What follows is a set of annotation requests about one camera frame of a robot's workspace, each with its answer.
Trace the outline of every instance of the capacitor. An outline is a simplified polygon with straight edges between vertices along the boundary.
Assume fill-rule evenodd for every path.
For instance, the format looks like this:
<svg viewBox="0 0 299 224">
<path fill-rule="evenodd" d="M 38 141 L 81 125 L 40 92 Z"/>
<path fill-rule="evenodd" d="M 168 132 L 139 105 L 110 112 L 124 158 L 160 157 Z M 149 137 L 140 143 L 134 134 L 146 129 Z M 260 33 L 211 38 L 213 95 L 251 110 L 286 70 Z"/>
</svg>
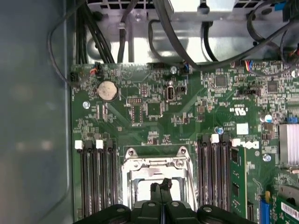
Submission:
<svg viewBox="0 0 299 224">
<path fill-rule="evenodd" d="M 223 133 L 224 133 L 223 128 L 222 128 L 222 127 L 218 128 L 217 133 L 218 133 L 218 134 L 223 134 Z"/>
<path fill-rule="evenodd" d="M 224 130 L 223 130 L 222 127 L 215 127 L 215 128 L 214 128 L 214 131 L 215 131 L 215 133 L 217 133 L 217 134 L 223 134 L 223 133 L 224 133 Z"/>
<path fill-rule="evenodd" d="M 175 75 L 178 72 L 178 68 L 176 66 L 171 66 L 170 67 L 170 73 Z"/>
<path fill-rule="evenodd" d="M 262 114 L 261 116 L 260 116 L 260 121 L 262 122 L 262 123 L 271 123 L 272 122 L 272 120 L 273 120 L 273 117 L 270 115 L 270 114 Z"/>
</svg>

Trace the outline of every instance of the white label sticker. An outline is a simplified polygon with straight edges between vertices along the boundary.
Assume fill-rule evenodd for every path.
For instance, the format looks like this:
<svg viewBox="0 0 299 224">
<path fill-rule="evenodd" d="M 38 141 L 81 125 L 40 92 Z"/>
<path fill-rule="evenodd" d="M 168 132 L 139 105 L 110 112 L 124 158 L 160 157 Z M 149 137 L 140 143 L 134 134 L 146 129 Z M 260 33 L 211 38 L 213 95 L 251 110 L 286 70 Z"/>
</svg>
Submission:
<svg viewBox="0 0 299 224">
<path fill-rule="evenodd" d="M 281 210 L 284 211 L 286 214 L 292 216 L 293 218 L 297 219 L 299 221 L 299 214 L 298 212 L 291 208 L 290 206 L 286 205 L 285 203 L 281 203 Z"/>
<path fill-rule="evenodd" d="M 237 124 L 237 134 L 242 134 L 242 135 L 249 134 L 248 123 Z"/>
</svg>

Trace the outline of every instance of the blue pcie slot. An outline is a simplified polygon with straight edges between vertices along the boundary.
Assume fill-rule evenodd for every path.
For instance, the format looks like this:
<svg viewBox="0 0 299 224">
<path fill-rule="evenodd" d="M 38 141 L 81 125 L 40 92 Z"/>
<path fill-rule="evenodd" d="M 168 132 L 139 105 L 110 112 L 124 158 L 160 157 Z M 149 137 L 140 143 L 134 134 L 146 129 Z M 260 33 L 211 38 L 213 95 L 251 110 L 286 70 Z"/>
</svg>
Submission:
<svg viewBox="0 0 299 224">
<path fill-rule="evenodd" d="M 275 6 L 274 6 L 274 11 L 280 11 L 280 10 L 283 10 L 284 7 L 285 7 L 285 2 L 277 3 L 277 4 L 275 4 Z"/>
<path fill-rule="evenodd" d="M 259 202 L 260 224 L 270 224 L 270 205 L 264 199 Z"/>
</svg>

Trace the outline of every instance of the green circuit board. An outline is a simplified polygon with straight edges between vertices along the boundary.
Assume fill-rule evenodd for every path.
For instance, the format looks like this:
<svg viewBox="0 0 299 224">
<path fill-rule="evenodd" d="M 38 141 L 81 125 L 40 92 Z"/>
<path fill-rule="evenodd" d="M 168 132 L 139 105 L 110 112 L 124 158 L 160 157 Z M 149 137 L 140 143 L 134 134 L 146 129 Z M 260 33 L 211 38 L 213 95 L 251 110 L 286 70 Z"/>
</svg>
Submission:
<svg viewBox="0 0 299 224">
<path fill-rule="evenodd" d="M 276 61 L 253 64 L 261 73 L 282 68 Z M 157 63 L 104 64 L 98 74 L 88 77 L 92 69 L 94 65 L 72 67 L 76 78 L 87 79 L 71 90 L 72 141 L 113 140 L 119 195 L 121 165 L 130 147 L 140 156 L 165 156 L 185 146 L 199 192 L 200 139 L 221 128 L 230 141 L 241 142 L 240 147 L 229 148 L 231 212 L 249 218 L 250 205 L 251 219 L 258 222 L 259 200 L 266 191 L 275 194 L 280 184 L 299 185 L 298 175 L 280 164 L 278 130 L 287 117 L 299 114 L 298 74 L 256 77 L 235 65 L 209 72 L 185 65 L 173 71 Z M 265 115 L 271 115 L 270 123 L 263 121 Z M 265 161 L 265 154 L 271 161 Z M 83 164 L 75 148 L 73 166 L 75 215 L 81 219 Z"/>
<path fill-rule="evenodd" d="M 285 199 L 276 196 L 273 196 L 270 217 L 272 224 L 297 224 L 299 222 L 298 208 Z"/>
</svg>

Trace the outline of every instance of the blue wire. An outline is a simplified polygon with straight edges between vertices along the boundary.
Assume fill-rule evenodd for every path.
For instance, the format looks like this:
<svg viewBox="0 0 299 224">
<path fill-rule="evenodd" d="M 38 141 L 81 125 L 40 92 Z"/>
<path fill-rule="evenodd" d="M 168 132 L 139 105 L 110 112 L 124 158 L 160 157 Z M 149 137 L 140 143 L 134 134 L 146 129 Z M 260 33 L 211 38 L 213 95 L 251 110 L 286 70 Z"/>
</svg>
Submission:
<svg viewBox="0 0 299 224">
<path fill-rule="evenodd" d="M 250 61 L 250 64 L 249 64 L 249 70 L 252 69 L 252 66 L 253 66 L 253 61 Z"/>
</svg>

